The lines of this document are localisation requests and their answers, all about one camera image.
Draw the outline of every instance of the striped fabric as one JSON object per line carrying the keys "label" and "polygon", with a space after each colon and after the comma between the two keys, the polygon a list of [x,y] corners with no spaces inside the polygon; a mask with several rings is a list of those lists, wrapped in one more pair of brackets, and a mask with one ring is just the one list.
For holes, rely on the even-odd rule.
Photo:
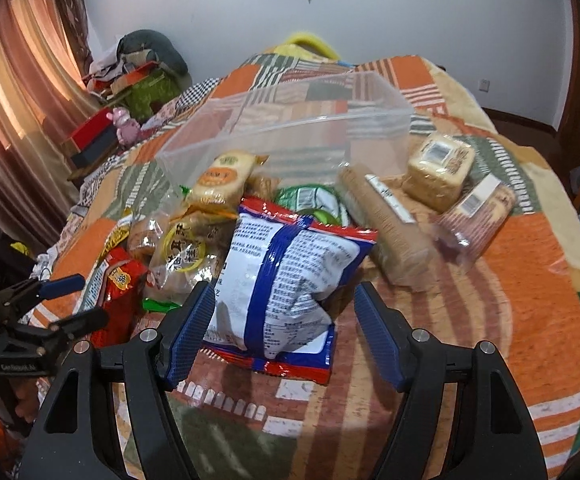
{"label": "striped fabric", "polygon": [[[345,69],[265,54],[224,78],[212,95],[261,89],[255,106],[266,107],[269,85],[303,80],[307,73],[341,70]],[[356,70],[380,73],[416,108],[413,147],[430,131],[461,136],[477,151],[471,181],[494,173],[517,194],[511,217],[468,272],[438,258],[433,263],[436,286],[417,294],[388,286],[372,261],[365,261],[363,272],[388,306],[400,309],[413,326],[452,344],[473,346],[484,338],[496,343],[529,406],[548,473],[555,477],[570,453],[580,448],[580,224],[576,213],[545,161],[534,150],[498,136],[465,89],[426,60],[396,57]],[[55,277],[74,272],[89,275],[123,208],[147,212],[156,206],[167,186],[152,160],[172,135],[171,127],[162,128],[158,137],[134,150],[121,168],[105,177],[80,230],[55,265]],[[432,211],[403,194],[400,179],[383,176],[429,231]],[[190,376],[173,392],[170,402],[202,477],[369,477],[401,397],[380,379],[349,298],[348,290],[338,292],[329,306],[336,318],[337,344],[327,386],[250,373],[227,365],[211,352],[199,353]],[[35,311],[33,322],[46,325],[71,314],[76,300],[73,296],[46,302]],[[148,314],[137,330],[155,326],[160,319]],[[427,478],[438,474],[444,460],[452,388],[447,393]],[[116,390],[115,397],[120,439],[128,443],[126,461],[129,470],[135,470],[138,458],[123,388]]]}

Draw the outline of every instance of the striped curtain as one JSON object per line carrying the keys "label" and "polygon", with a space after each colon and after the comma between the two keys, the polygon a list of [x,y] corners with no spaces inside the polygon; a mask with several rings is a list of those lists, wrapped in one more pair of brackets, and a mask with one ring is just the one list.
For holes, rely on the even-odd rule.
{"label": "striped curtain", "polygon": [[97,108],[55,0],[0,0],[0,227],[35,252],[78,199],[58,146]]}

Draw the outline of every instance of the clear plastic container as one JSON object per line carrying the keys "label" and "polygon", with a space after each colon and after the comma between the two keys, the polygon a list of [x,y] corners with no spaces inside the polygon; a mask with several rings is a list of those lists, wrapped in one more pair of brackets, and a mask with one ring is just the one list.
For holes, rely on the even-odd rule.
{"label": "clear plastic container", "polygon": [[306,78],[210,99],[155,159],[173,189],[192,187],[228,150],[268,155],[283,186],[333,184],[342,163],[405,173],[412,106],[376,72]]}

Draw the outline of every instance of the silver bolt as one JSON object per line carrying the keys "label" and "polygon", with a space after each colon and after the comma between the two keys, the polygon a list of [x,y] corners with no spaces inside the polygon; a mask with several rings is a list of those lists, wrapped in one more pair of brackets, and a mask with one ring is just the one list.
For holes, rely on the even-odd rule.
{"label": "silver bolt", "polygon": [[479,343],[479,348],[484,354],[494,354],[494,351],[497,349],[497,347],[494,346],[494,343],[491,343],[490,341],[481,341]]}
{"label": "silver bolt", "polygon": [[88,348],[90,348],[90,343],[88,343],[87,341],[77,341],[77,343],[74,345],[74,351],[77,352],[77,354],[83,354],[84,352],[88,351]]}
{"label": "silver bolt", "polygon": [[428,339],[430,339],[430,333],[427,330],[423,330],[422,328],[416,328],[412,331],[412,338],[415,341],[419,341],[420,343],[425,343]]}
{"label": "silver bolt", "polygon": [[139,338],[141,338],[141,341],[145,341],[145,342],[150,342],[155,337],[157,337],[157,331],[153,328],[146,328],[144,331],[142,331],[139,334]]}

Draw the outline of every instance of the bedspread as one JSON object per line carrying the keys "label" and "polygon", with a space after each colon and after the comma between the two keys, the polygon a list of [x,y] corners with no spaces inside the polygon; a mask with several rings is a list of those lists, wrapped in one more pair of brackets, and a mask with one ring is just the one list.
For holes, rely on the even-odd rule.
{"label": "bedspread", "polygon": [[[264,54],[224,78],[212,97],[270,86],[286,80],[345,72],[320,64]],[[411,144],[430,130],[461,136],[477,151],[473,171],[492,172],[518,196],[511,217],[485,254],[467,273],[440,258],[437,284],[429,292],[392,288],[374,265],[364,263],[384,301],[400,309],[412,326],[441,341],[473,346],[496,343],[529,406],[543,446],[549,476],[558,474],[580,447],[580,222],[560,181],[532,148],[496,133],[473,97],[449,75],[416,56],[361,65],[398,86],[415,106]],[[168,189],[154,155],[190,108],[161,134],[129,153],[100,183],[90,209],[62,248],[53,271],[88,276],[102,245],[126,206],[155,209]],[[410,200],[400,180],[385,181],[424,229],[432,211]],[[170,395],[174,417],[203,479],[366,479],[385,443],[400,395],[378,375],[355,314],[350,290],[334,302],[337,343],[329,384],[286,380],[227,365],[202,350],[187,381]],[[33,314],[47,324],[73,313],[78,295],[49,301]],[[138,329],[155,325],[146,315]],[[428,476],[438,474],[452,417],[448,387]],[[131,439],[123,387],[115,389],[117,420],[129,470],[140,476]]]}

